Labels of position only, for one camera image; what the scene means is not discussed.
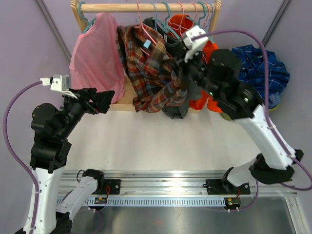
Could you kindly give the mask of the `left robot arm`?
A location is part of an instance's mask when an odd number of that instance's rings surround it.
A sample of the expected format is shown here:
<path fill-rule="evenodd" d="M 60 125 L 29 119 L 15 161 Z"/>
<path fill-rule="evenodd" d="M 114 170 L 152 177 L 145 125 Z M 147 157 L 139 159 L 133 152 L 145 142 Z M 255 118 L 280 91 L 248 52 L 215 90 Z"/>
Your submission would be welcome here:
<path fill-rule="evenodd" d="M 60 180 L 66 166 L 71 143 L 68 136 L 84 114 L 105 114 L 110 108 L 114 91 L 97 92 L 95 88 L 72 91 L 59 110 L 43 103 L 32 113 L 31 128 L 35 132 L 30 167 L 38 186 L 33 188 L 30 218 L 19 234 L 68 234 L 74 217 L 93 193 L 109 191 L 104 173 L 87 169 L 78 185 L 57 204 Z"/>

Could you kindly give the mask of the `pink hanger with plaid shirt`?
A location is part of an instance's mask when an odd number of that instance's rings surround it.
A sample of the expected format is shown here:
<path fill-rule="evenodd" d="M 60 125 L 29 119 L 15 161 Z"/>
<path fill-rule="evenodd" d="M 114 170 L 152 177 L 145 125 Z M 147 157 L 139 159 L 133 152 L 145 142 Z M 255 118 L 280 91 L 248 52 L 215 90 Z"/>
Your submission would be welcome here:
<path fill-rule="evenodd" d="M 146 25 L 143 24 L 143 21 L 142 21 L 142 18 L 141 18 L 141 14 L 140 14 L 139 1 L 138 1 L 138 0 L 136 0 L 136 6 L 137 6 L 138 19 L 139 19 L 140 27 L 141 27 L 142 30 L 144 31 L 145 35 L 148 37 L 148 38 L 146 39 L 144 45 L 150 46 L 150 44 L 148 44 L 148 42 L 153 43 L 154 45 L 156 45 L 156 41 L 155 41 L 154 38 L 149 34 L 149 31 L 146 30 Z"/>

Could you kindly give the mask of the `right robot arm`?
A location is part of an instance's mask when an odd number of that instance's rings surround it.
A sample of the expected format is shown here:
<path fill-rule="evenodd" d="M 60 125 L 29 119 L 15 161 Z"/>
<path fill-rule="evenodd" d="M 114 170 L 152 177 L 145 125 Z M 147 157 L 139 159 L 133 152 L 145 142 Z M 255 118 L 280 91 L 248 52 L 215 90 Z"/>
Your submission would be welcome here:
<path fill-rule="evenodd" d="M 260 150 L 255 159 L 230 167 L 217 182 L 208 183 L 208 187 L 231 194 L 252 180 L 267 185 L 289 182 L 294 175 L 293 165 L 304 154 L 289 146 L 273 126 L 258 92 L 238 80 L 241 60 L 228 49 L 215 50 L 208 63 L 202 56 L 201 51 L 187 50 L 174 58 L 182 77 L 210 92 L 222 112 L 238 123 Z"/>

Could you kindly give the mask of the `red brown plaid shirt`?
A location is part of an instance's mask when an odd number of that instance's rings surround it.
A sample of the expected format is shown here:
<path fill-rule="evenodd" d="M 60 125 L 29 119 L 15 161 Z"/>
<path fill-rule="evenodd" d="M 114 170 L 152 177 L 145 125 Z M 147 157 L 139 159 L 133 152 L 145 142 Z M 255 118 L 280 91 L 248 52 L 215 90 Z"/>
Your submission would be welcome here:
<path fill-rule="evenodd" d="M 173 71 L 163 36 L 146 25 L 156 41 L 148 38 L 139 25 L 118 26 L 116 46 L 126 75 L 136 93 L 133 106 L 136 112 L 156 113 L 166 106 L 179 106 L 187 97 L 186 84 L 182 84 Z"/>

